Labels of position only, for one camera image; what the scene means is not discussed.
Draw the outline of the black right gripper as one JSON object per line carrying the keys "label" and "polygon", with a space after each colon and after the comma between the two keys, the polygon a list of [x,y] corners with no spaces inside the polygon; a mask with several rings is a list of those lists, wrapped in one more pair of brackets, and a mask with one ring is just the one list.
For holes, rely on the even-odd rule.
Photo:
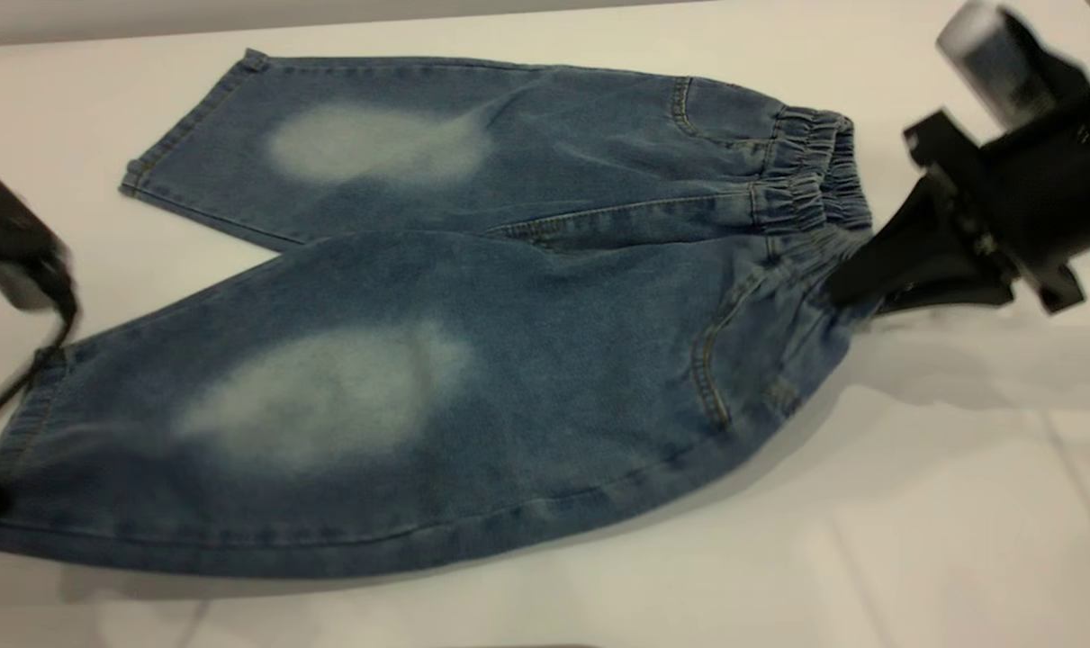
{"label": "black right gripper", "polygon": [[943,112],[904,139],[927,175],[829,274],[833,307],[1000,308],[1016,299],[1013,283],[1047,313],[1083,303],[1071,259],[1090,251],[1090,97],[982,145]]}

